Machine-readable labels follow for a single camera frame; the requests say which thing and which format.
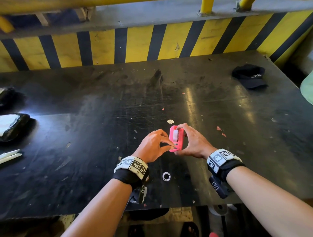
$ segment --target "pink tape dispenser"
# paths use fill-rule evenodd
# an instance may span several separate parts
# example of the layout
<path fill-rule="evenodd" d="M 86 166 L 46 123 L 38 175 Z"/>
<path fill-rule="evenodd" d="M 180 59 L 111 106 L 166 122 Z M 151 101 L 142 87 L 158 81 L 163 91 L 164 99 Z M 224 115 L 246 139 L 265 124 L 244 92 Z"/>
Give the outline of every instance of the pink tape dispenser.
<path fill-rule="evenodd" d="M 184 141 L 184 129 L 176 130 L 177 126 L 171 126 L 170 129 L 170 140 L 174 143 L 175 148 L 170 152 L 175 152 L 182 149 L 182 142 Z"/>

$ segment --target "black table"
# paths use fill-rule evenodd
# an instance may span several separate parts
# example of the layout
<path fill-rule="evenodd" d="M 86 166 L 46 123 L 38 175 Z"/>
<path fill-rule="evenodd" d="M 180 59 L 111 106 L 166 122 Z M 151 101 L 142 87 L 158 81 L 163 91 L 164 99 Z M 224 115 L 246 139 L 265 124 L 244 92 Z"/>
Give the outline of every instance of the black table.
<path fill-rule="evenodd" d="M 268 88 L 247 91 L 230 76 L 245 63 L 266 68 Z M 0 165 L 2 220 L 79 213 L 110 180 L 119 157 L 132 154 L 149 132 L 169 132 L 168 119 L 187 122 L 297 197 L 313 197 L 313 107 L 256 51 L 0 78 L 1 87 L 20 93 L 1 113 L 34 119 L 15 141 L 0 145 L 1 152 L 24 152 Z M 217 196 L 204 160 L 168 152 L 149 166 L 146 205 L 127 210 L 240 202 L 235 194 Z M 166 171 L 169 182 L 162 179 Z"/>

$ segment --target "yellow and black striped wall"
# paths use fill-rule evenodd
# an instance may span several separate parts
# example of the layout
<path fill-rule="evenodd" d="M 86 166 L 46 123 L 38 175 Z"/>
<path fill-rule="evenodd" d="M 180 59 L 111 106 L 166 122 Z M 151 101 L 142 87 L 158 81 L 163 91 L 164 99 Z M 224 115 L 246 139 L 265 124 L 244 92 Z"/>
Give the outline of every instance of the yellow and black striped wall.
<path fill-rule="evenodd" d="M 258 50 L 283 65 L 313 25 L 313 11 L 3 39 L 0 72 L 151 61 Z"/>

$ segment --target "yellow metal bar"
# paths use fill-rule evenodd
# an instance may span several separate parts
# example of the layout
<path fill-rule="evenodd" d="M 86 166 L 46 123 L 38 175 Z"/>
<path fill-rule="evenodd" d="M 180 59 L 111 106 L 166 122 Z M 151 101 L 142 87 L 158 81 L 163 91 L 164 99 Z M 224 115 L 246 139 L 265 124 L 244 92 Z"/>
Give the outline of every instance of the yellow metal bar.
<path fill-rule="evenodd" d="M 0 0 L 0 15 L 44 12 L 67 8 L 95 7 L 154 0 Z"/>
<path fill-rule="evenodd" d="M 255 0 L 241 0 L 239 2 L 239 8 L 241 11 L 250 11 L 252 4 Z"/>
<path fill-rule="evenodd" d="M 210 14 L 212 12 L 214 0 L 202 0 L 200 14 Z"/>
<path fill-rule="evenodd" d="M 10 33 L 14 31 L 14 27 L 12 26 L 12 24 L 3 16 L 0 16 L 0 29 L 4 33 Z"/>

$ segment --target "hand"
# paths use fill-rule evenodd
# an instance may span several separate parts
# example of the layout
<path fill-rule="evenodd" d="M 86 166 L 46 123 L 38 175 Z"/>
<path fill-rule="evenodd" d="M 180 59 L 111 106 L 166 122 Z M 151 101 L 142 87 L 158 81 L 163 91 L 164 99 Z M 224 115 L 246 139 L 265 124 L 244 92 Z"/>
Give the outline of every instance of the hand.
<path fill-rule="evenodd" d="M 188 124 L 180 124 L 177 130 L 183 128 L 187 133 L 188 146 L 184 150 L 175 151 L 176 155 L 190 155 L 196 158 L 207 159 L 217 149 L 207 139 Z"/>
<path fill-rule="evenodd" d="M 160 143 L 167 143 L 169 146 L 160 147 Z M 145 163 L 153 162 L 164 152 L 172 150 L 174 143 L 168 138 L 162 129 L 149 133 L 140 143 L 137 150 L 131 156 L 137 156 Z"/>

